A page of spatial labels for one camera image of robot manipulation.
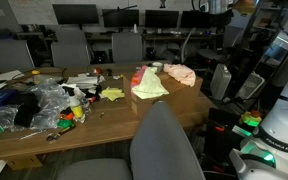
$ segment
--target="black monitor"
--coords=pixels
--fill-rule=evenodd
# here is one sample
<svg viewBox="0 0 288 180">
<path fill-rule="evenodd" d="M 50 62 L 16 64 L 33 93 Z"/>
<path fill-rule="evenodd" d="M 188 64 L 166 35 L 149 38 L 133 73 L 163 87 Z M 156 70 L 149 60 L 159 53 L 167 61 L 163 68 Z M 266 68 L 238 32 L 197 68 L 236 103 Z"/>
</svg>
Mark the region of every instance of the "black monitor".
<svg viewBox="0 0 288 180">
<path fill-rule="evenodd" d="M 152 28 L 176 28 L 178 11 L 145 11 L 145 27 Z"/>
<path fill-rule="evenodd" d="M 198 11 L 183 11 L 181 28 L 210 28 L 211 15 Z"/>
<path fill-rule="evenodd" d="M 94 4 L 53 4 L 59 24 L 98 24 Z"/>
<path fill-rule="evenodd" d="M 103 9 L 102 12 L 104 27 L 133 27 L 139 24 L 139 10 Z"/>
</svg>

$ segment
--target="cardboard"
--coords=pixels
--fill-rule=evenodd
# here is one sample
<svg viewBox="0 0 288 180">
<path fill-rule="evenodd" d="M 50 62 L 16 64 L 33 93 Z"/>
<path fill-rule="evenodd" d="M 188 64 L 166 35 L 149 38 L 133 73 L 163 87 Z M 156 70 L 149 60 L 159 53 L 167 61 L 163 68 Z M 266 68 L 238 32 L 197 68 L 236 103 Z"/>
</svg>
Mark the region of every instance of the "cardboard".
<svg viewBox="0 0 288 180">
<path fill-rule="evenodd" d="M 133 74 L 124 75 L 125 101 L 140 119 L 143 119 L 151 106 L 157 101 L 167 102 L 176 116 L 197 110 L 198 94 L 203 81 L 202 78 L 196 77 L 195 85 L 190 87 L 176 81 L 165 72 L 159 73 L 158 77 L 161 79 L 162 85 L 168 90 L 169 94 L 157 98 L 141 99 L 131 93 L 132 75 Z"/>
</svg>

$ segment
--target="blue object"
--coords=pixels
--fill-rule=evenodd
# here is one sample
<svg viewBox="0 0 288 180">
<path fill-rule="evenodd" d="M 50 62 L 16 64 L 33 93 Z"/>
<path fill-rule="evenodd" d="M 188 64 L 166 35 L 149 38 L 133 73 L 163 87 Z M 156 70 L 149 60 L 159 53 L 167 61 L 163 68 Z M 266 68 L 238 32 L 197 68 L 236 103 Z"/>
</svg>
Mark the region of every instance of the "blue object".
<svg viewBox="0 0 288 180">
<path fill-rule="evenodd" d="M 12 96 L 17 95 L 18 91 L 16 89 L 4 89 L 0 91 L 0 107 L 5 104 L 5 102 Z"/>
</svg>

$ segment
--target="yellow cloth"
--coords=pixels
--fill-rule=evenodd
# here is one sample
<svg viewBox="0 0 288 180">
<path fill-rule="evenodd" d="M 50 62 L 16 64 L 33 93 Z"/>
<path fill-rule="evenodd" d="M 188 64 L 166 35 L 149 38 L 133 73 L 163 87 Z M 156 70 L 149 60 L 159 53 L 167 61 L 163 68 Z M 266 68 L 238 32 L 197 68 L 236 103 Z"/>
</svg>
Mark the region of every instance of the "yellow cloth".
<svg viewBox="0 0 288 180">
<path fill-rule="evenodd" d="M 134 94 L 141 99 L 148 99 L 169 94 L 169 92 L 161 84 L 159 77 L 155 75 L 156 68 L 146 68 L 141 83 L 132 88 Z"/>
<path fill-rule="evenodd" d="M 122 92 L 122 90 L 118 88 L 106 88 L 102 91 L 102 94 L 111 101 L 114 101 L 117 98 L 125 97 L 125 94 Z"/>
</svg>

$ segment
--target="chair backrest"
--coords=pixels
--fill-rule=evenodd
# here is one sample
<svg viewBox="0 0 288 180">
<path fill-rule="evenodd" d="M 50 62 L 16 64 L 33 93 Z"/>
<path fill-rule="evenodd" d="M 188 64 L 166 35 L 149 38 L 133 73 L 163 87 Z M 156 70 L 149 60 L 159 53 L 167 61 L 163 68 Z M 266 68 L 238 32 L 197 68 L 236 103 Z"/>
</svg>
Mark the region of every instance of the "chair backrest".
<svg viewBox="0 0 288 180">
<path fill-rule="evenodd" d="M 55 67 L 83 67 L 90 65 L 90 56 L 86 44 L 52 43 L 53 63 Z"/>
<path fill-rule="evenodd" d="M 233 47 L 238 42 L 239 36 L 242 35 L 243 28 L 235 26 L 226 26 L 223 38 L 223 47 Z"/>
<path fill-rule="evenodd" d="M 143 58 L 142 36 L 136 33 L 112 34 L 114 63 L 139 62 Z"/>
<path fill-rule="evenodd" d="M 25 40 L 0 40 L 0 72 L 34 68 Z"/>
<path fill-rule="evenodd" d="M 165 102 L 157 102 L 130 148 L 134 180 L 205 179 L 188 138 Z"/>
<path fill-rule="evenodd" d="M 82 30 L 58 30 L 56 37 L 59 43 L 85 43 L 87 40 Z"/>
</svg>

